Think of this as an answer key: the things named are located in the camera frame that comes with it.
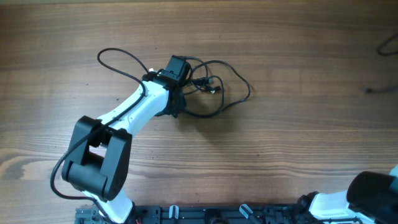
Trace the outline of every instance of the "wood grain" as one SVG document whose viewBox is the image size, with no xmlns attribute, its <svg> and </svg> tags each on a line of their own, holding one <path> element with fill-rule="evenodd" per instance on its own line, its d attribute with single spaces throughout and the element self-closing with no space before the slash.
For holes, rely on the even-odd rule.
<svg viewBox="0 0 398 224">
<path fill-rule="evenodd" d="M 0 223 L 71 223 L 88 202 L 57 198 L 49 177 L 78 118 L 107 113 L 137 84 L 96 61 L 120 47 L 148 67 L 171 55 L 225 60 L 249 101 L 212 119 L 154 118 L 132 144 L 127 194 L 138 205 L 294 202 L 346 189 L 363 170 L 398 163 L 396 82 L 378 57 L 396 30 L 396 1 L 207 1 L 0 7 Z M 109 52 L 132 75 L 142 68 Z M 245 85 L 221 65 L 226 101 Z M 197 94 L 191 110 L 219 95 Z M 57 177 L 66 194 L 79 194 Z"/>
</svg>

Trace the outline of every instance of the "black cable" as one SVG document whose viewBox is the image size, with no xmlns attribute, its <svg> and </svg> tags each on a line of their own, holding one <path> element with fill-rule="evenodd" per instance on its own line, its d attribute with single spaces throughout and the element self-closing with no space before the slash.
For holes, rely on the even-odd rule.
<svg viewBox="0 0 398 224">
<path fill-rule="evenodd" d="M 360 218 L 329 218 L 326 220 L 319 220 L 320 222 L 328 222 L 328 223 L 332 223 L 332 222 L 353 222 L 356 223 L 358 222 L 359 224 L 363 224 L 362 220 Z"/>
<path fill-rule="evenodd" d="M 184 93 L 184 95 L 191 94 L 191 93 L 194 93 L 194 92 L 196 92 L 196 91 L 198 91 L 198 90 L 201 90 L 201 89 L 203 88 L 203 86 L 206 85 L 206 81 L 207 81 L 208 79 L 210 79 L 210 78 L 217 78 L 217 79 L 221 82 L 221 104 L 220 104 L 220 107 L 219 107 L 216 111 L 214 111 L 214 112 L 212 112 L 212 113 L 209 113 L 209 114 L 196 114 L 196 113 L 194 113 L 194 112 L 192 112 L 192 111 L 189 111 L 189 110 L 187 110 L 187 109 L 184 109 L 184 112 L 186 112 L 187 114 L 192 115 L 192 116 L 195 116 L 195 117 L 197 117 L 197 118 L 210 118 L 210 117 L 212 117 L 212 116 L 214 116 L 214 115 L 217 115 L 217 114 L 223 112 L 224 110 L 226 110 L 227 108 L 229 108 L 229 107 L 231 107 L 231 106 L 233 106 L 233 105 L 236 105 L 236 104 L 238 104 L 238 103 L 245 102 L 245 101 L 250 97 L 251 89 L 250 89 L 250 85 L 249 85 L 248 81 L 246 81 L 246 80 L 245 80 L 245 79 L 244 79 L 244 78 L 243 78 L 243 77 L 230 65 L 230 64 L 228 64 L 227 62 L 220 61 L 220 60 L 210 60 L 210 61 L 207 61 L 207 62 L 203 62 L 203 61 L 201 61 L 199 58 L 193 58 L 193 57 L 184 57 L 184 58 L 190 58 L 190 59 L 194 59 L 194 60 L 197 60 L 197 61 L 201 62 L 201 64 L 197 65 L 195 68 L 192 69 L 192 71 L 191 71 L 191 73 L 190 73 L 190 76 L 189 76 L 189 78 L 188 78 L 188 79 L 191 80 L 191 82 L 192 82 L 192 75 L 193 75 L 193 73 L 194 73 L 198 68 L 200 68 L 200 67 L 202 67 L 202 66 L 205 66 L 205 68 L 206 68 L 206 80 L 205 80 L 205 82 L 203 82 L 203 84 L 202 84 L 201 86 L 199 86 L 199 87 L 196 86 L 196 85 L 194 85 L 197 89 L 196 89 L 196 90 L 193 90 L 193 91 L 190 91 L 190 92 L 188 92 L 188 93 Z M 226 106 L 224 107 L 224 85 L 223 85 L 223 81 L 221 80 L 220 77 L 217 77 L 217 76 L 210 76 L 210 77 L 208 77 L 208 75 L 207 75 L 207 74 L 208 74 L 207 65 L 208 65 L 208 64 L 211 64 L 211 63 L 220 63 L 220 64 L 223 64 L 223 65 L 228 66 L 228 67 L 235 73 L 235 75 L 237 75 L 240 79 L 242 79 L 242 81 L 246 84 L 246 86 L 248 87 L 248 95 L 247 95 L 245 98 L 243 98 L 243 99 L 241 99 L 241 100 L 238 100 L 238 101 L 235 101 L 235 102 L 233 102 L 233 103 L 230 103 L 230 104 L 228 104 L 228 105 L 226 105 Z"/>
<path fill-rule="evenodd" d="M 383 52 L 383 51 L 382 51 L 382 49 L 383 49 L 389 42 L 393 41 L 395 38 L 398 38 L 398 33 L 396 33 L 396 34 L 390 36 L 390 37 L 387 38 L 383 43 L 381 43 L 381 44 L 377 47 L 377 49 L 376 49 L 377 54 L 379 54 L 380 56 L 384 56 L 384 57 L 391 56 L 391 55 L 395 55 L 395 54 L 398 55 L 398 50 L 393 51 L 393 52 Z"/>
<path fill-rule="evenodd" d="M 133 109 L 133 107 L 135 107 L 145 96 L 145 92 L 146 92 L 146 88 L 145 85 L 136 77 L 127 74 L 126 72 L 122 72 L 118 69 L 115 69 L 113 67 L 110 67 L 109 65 L 105 64 L 102 62 L 102 60 L 100 59 L 100 56 L 103 52 L 109 51 L 109 50 L 115 50 L 115 51 L 120 51 L 123 52 L 125 54 L 130 55 L 132 58 L 134 58 L 142 67 L 143 69 L 148 73 L 148 69 L 145 67 L 145 65 L 137 58 L 135 57 L 133 54 L 130 54 L 129 52 L 122 50 L 122 49 L 117 49 L 117 48 L 108 48 L 108 49 L 104 49 L 102 51 L 100 51 L 97 55 L 97 60 L 99 61 L 100 64 L 102 64 L 104 67 L 117 72 L 121 75 L 125 75 L 129 78 L 132 78 L 133 80 L 135 80 L 136 82 L 138 82 L 140 84 L 140 86 L 142 87 L 142 94 L 141 96 L 138 98 L 138 100 L 136 100 L 131 106 L 129 106 L 127 109 L 125 109 L 122 113 L 120 113 L 119 115 L 115 116 L 111 121 L 107 122 L 106 124 L 102 125 L 102 127 L 100 127 L 99 129 L 93 131 L 92 133 L 87 134 L 86 136 L 84 136 L 83 138 L 81 138 L 78 142 L 76 142 L 74 145 L 70 146 L 68 148 L 68 151 L 58 160 L 57 164 L 55 165 L 52 173 L 51 173 L 51 177 L 50 177 L 50 186 L 52 191 L 58 195 L 61 198 L 64 199 L 69 199 L 69 200 L 91 200 L 93 203 L 95 203 L 95 205 L 98 207 L 98 209 L 101 211 L 101 213 L 105 216 L 105 218 L 107 219 L 107 221 L 109 222 L 110 219 L 108 217 L 108 214 L 103 210 L 103 208 L 101 207 L 101 205 L 98 203 L 98 201 L 95 198 L 91 198 L 91 197 L 79 197 L 79 196 L 69 196 L 69 195 L 64 195 L 61 192 L 59 192 L 57 190 L 57 188 L 55 187 L 55 176 L 57 174 L 57 171 L 59 169 L 59 167 L 61 166 L 61 163 L 73 152 L 73 150 L 75 150 L 79 145 L 81 145 L 83 142 L 90 140 L 92 137 L 94 137 L 95 135 L 97 135 L 99 132 L 103 131 L 105 128 L 107 128 L 109 125 L 111 125 L 112 123 L 114 123 L 115 121 L 119 120 L 123 115 L 125 115 L 128 111 L 130 111 L 131 109 Z"/>
</svg>

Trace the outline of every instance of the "wooden surface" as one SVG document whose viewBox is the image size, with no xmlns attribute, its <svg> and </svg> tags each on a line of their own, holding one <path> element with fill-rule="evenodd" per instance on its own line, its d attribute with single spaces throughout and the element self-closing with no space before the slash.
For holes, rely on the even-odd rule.
<svg viewBox="0 0 398 224">
<path fill-rule="evenodd" d="M 213 119 L 154 118 L 132 144 L 127 194 L 138 205 L 294 202 L 346 189 L 398 163 L 397 1 L 140 2 L 0 7 L 0 223 L 71 223 L 88 202 L 57 198 L 49 177 L 83 115 L 105 114 L 137 83 L 96 54 L 120 47 L 149 68 L 172 54 L 225 60 L 252 85 Z M 129 57 L 104 61 L 140 77 Z M 223 66 L 226 100 L 246 94 Z M 219 95 L 188 99 L 216 107 Z M 57 187 L 79 195 L 57 177 Z"/>
</svg>

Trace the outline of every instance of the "table surface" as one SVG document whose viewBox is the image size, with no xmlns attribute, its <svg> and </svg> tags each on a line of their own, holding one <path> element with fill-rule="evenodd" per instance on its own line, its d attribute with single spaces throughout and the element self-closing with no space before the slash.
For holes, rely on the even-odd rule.
<svg viewBox="0 0 398 224">
<path fill-rule="evenodd" d="M 107 47 L 149 68 L 173 54 L 225 60 L 252 86 L 247 102 L 214 118 L 147 123 L 125 183 L 138 205 L 294 202 L 347 189 L 363 170 L 388 173 L 398 163 L 398 95 L 363 89 L 398 82 L 397 58 L 375 51 L 396 31 L 397 9 L 337 0 L 0 7 L 0 223 L 71 223 L 89 203 L 56 197 L 49 177 L 76 121 L 109 112 L 138 86 L 96 61 Z M 103 60 L 144 74 L 121 53 Z M 246 94 L 225 66 L 211 72 L 227 102 Z M 187 101 L 204 113 L 220 94 Z M 59 174 L 56 186 L 81 194 Z"/>
</svg>

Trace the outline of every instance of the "wooden table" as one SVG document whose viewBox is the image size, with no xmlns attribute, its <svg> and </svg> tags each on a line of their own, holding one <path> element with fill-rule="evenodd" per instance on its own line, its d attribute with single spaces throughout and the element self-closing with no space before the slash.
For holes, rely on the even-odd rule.
<svg viewBox="0 0 398 224">
<path fill-rule="evenodd" d="M 397 29 L 397 1 L 138 2 L 0 7 L 0 223 L 72 223 L 49 177 L 83 115 L 115 108 L 137 83 L 96 54 L 120 47 L 149 68 L 171 55 L 225 60 L 249 101 L 212 119 L 150 120 L 132 144 L 127 194 L 138 205 L 294 202 L 347 189 L 398 163 L 397 58 L 376 46 Z M 131 58 L 105 62 L 141 77 Z M 226 101 L 246 86 L 226 67 Z M 220 94 L 188 99 L 213 110 Z M 57 176 L 64 193 L 80 195 Z"/>
</svg>

